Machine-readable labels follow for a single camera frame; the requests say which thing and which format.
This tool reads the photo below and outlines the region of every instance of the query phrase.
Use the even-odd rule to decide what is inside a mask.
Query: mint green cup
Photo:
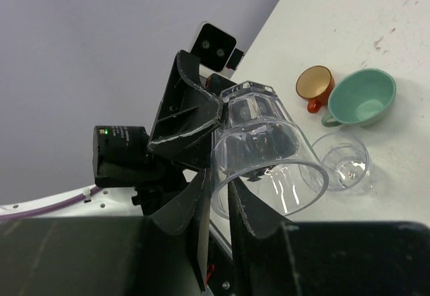
[[[363,69],[346,76],[331,92],[325,127],[368,126],[384,118],[394,103],[396,82],[385,71]]]

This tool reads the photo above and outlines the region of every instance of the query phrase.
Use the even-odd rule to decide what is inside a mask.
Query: cup rim
[[[323,68],[323,69],[325,69],[325,70],[327,70],[328,72],[329,72],[329,75],[330,75],[330,78],[329,78],[329,83],[327,83],[327,86],[325,87],[325,89],[323,90],[323,91],[321,91],[318,95],[316,95],[316,96],[312,96],[312,97],[305,97],[305,96],[302,96],[301,94],[300,94],[300,92],[298,91],[298,83],[299,83],[299,81],[300,81],[300,78],[302,78],[302,76],[303,76],[303,74],[305,74],[306,72],[308,72],[310,69],[314,69],[314,68]],[[327,87],[330,85],[330,82],[331,82],[331,80],[333,79],[333,75],[331,74],[331,71],[330,71],[330,69],[329,68],[327,68],[326,66],[322,66],[322,65],[316,65],[316,66],[310,66],[309,68],[307,68],[305,71],[303,71],[301,74],[300,74],[300,76],[298,76],[298,78],[297,78],[297,81],[296,81],[296,93],[297,93],[297,95],[300,97],[300,98],[303,98],[303,99],[305,99],[305,100],[311,100],[311,99],[314,99],[314,98],[317,98],[319,95],[321,95],[321,94],[323,94],[326,90],[327,90]]]
[[[230,175],[229,177],[227,177],[226,179],[224,179],[222,182],[220,182],[213,190],[212,192],[212,197],[210,199],[210,205],[212,207],[212,209],[214,210],[214,212],[219,215],[220,217],[223,217],[224,219],[228,219],[229,215],[222,212],[220,210],[220,208],[218,207],[217,203],[216,203],[216,198],[217,196],[220,194],[220,192],[222,190],[226,189],[226,186],[229,184],[229,182],[231,182],[234,179],[237,179],[238,177],[241,177],[242,175],[251,172],[253,170],[257,170],[259,168],[264,168],[264,167],[269,167],[269,166],[277,166],[277,165],[283,165],[283,164],[297,164],[297,165],[302,165],[302,166],[309,166],[314,168],[315,170],[317,170],[323,179],[323,186],[319,192],[319,194],[309,203],[304,205],[303,207],[301,207],[300,209],[297,209],[293,212],[289,212],[287,215],[290,216],[292,214],[295,214],[299,211],[302,211],[303,209],[306,209],[307,207],[311,206],[312,204],[314,204],[315,202],[317,202],[322,195],[326,192],[327,188],[329,187],[329,174],[326,171],[326,169],[322,166],[322,165],[318,165],[315,163],[311,163],[311,162],[306,162],[303,160],[290,160],[290,159],[282,159],[282,160],[274,160],[271,162],[266,162],[266,163],[261,163],[259,165],[253,166],[251,168],[248,168],[246,170],[242,170],[241,172],[237,172],[233,175]]]
[[[363,73],[363,72],[365,72],[365,71],[374,71],[374,72],[378,72],[378,73],[381,73],[381,74],[385,75],[386,77],[388,77],[388,78],[390,79],[390,81],[391,81],[391,85],[392,85],[392,93],[391,93],[391,98],[390,98],[390,100],[387,102],[387,104],[384,106],[384,108],[383,108],[379,113],[377,113],[376,115],[373,115],[373,116],[371,116],[371,117],[368,117],[368,118],[366,118],[366,119],[363,119],[363,120],[360,120],[360,121],[345,121],[345,120],[342,120],[342,119],[338,118],[338,117],[333,113],[333,110],[331,109],[331,100],[332,100],[332,98],[333,98],[333,95],[334,95],[337,91],[339,91],[339,88],[340,88],[340,86],[342,85],[342,83],[343,83],[344,81],[346,81],[347,79],[349,79],[349,78],[351,78],[351,77],[353,77],[353,76],[355,76],[355,75],[358,75],[358,74],[360,74],[360,73]],[[332,116],[335,120],[337,120],[339,123],[342,123],[343,125],[359,125],[359,124],[363,124],[363,123],[365,123],[365,122],[367,122],[367,121],[369,121],[369,120],[371,120],[371,119],[375,118],[376,116],[380,115],[380,114],[381,114],[381,113],[383,113],[385,110],[387,110],[387,109],[391,106],[391,104],[392,104],[392,102],[394,101],[394,99],[396,98],[396,93],[397,93],[396,81],[394,80],[394,78],[392,77],[392,75],[390,75],[388,72],[383,71],[383,70],[378,69],[378,68],[365,68],[365,69],[361,69],[361,70],[355,71],[355,72],[353,72],[353,73],[351,73],[351,74],[347,75],[346,77],[344,77],[341,81],[339,81],[338,85],[337,85],[337,86],[336,86],[336,87],[331,91],[331,93],[330,93],[330,96],[329,96],[329,102],[328,102],[327,107],[329,108],[329,111],[330,111],[331,116]]]

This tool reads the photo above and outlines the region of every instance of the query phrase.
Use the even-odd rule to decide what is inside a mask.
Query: orange cup
[[[335,80],[325,66],[311,66],[297,79],[297,94],[308,101],[308,111],[317,113],[329,102],[329,96],[335,87]]]

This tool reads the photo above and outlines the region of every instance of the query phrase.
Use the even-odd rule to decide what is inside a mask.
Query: cup handle
[[[308,111],[310,113],[318,113],[321,109],[321,103],[316,99],[311,99],[308,102]]]
[[[321,119],[321,123],[324,127],[336,127],[342,125],[342,123],[339,123],[331,113],[326,113],[325,116]]]

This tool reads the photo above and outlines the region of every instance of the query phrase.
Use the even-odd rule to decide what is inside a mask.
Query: transparent cup
[[[329,176],[275,91],[248,81],[220,96],[226,108],[212,137],[214,211],[228,219],[227,184],[237,177],[282,215],[318,200]]]
[[[353,189],[356,193],[366,193],[374,186],[368,149],[353,134],[324,135],[312,148],[329,174],[329,191]]]

